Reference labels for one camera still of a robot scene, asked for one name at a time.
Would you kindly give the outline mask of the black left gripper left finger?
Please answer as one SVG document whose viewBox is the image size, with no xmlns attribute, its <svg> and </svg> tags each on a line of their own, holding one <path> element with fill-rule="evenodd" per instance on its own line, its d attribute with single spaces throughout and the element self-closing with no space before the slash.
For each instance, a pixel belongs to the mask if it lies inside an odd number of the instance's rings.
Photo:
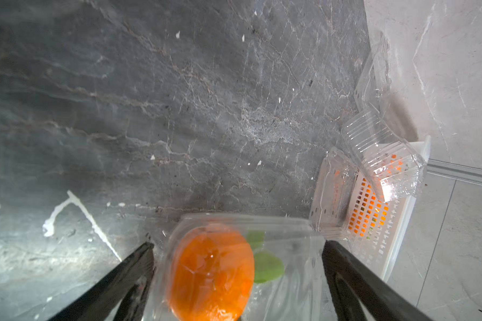
<svg viewBox="0 0 482 321">
<path fill-rule="evenodd" d="M 145 242 L 52 320 L 141 320 L 155 272 L 154 244 Z"/>
</svg>

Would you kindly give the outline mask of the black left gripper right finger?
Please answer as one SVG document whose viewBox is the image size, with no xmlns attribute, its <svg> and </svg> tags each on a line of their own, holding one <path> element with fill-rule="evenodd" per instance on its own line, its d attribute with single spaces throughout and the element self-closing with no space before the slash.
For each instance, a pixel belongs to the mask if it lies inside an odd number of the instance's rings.
<svg viewBox="0 0 482 321">
<path fill-rule="evenodd" d="M 325 242 L 322 262 L 338 320 L 430 320 L 340 243 Z"/>
</svg>

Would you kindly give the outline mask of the clear plastic container back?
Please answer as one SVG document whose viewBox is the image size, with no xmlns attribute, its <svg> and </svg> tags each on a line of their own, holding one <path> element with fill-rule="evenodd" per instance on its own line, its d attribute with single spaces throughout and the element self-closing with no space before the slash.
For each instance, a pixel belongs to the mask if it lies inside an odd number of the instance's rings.
<svg viewBox="0 0 482 321">
<path fill-rule="evenodd" d="M 325 241 L 305 219 L 181 218 L 157 254 L 145 320 L 319 320 Z"/>
</svg>

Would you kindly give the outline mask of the clear plastic container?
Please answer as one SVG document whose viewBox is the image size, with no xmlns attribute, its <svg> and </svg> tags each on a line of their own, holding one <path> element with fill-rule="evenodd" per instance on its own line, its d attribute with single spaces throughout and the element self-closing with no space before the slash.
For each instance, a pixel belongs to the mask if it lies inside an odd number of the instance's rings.
<svg viewBox="0 0 482 321">
<path fill-rule="evenodd" d="M 157 254 L 145 320 L 319 320 L 325 241 L 305 219 L 181 218 Z"/>
<path fill-rule="evenodd" d="M 391 91 L 389 43 L 370 32 L 371 49 L 354 91 L 358 113 L 341 129 L 349 154 L 381 201 L 417 197 L 423 188 L 431 138 L 420 140 L 398 96 Z"/>
<path fill-rule="evenodd" d="M 322 160 L 309 220 L 327 240 L 365 239 L 377 226 L 375 193 L 369 180 L 338 148 Z"/>
</svg>

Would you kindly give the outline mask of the clear plastic container front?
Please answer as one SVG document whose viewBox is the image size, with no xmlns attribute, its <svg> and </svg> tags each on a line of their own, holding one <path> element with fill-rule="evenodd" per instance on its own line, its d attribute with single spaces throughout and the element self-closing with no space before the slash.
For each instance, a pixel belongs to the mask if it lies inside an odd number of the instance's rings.
<svg viewBox="0 0 482 321">
<path fill-rule="evenodd" d="M 309 220 L 327 240 L 365 239 L 377 226 L 375 193 L 369 180 L 338 148 L 322 160 Z"/>
</svg>

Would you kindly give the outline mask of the orange three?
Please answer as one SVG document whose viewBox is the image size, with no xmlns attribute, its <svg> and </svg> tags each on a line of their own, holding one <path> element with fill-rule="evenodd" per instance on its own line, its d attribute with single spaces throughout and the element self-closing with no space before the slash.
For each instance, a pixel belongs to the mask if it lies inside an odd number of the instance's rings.
<svg viewBox="0 0 482 321">
<path fill-rule="evenodd" d="M 178 320 L 238 320 L 254 284 L 254 254 L 233 228 L 212 225 L 179 242 L 166 298 Z"/>
</svg>

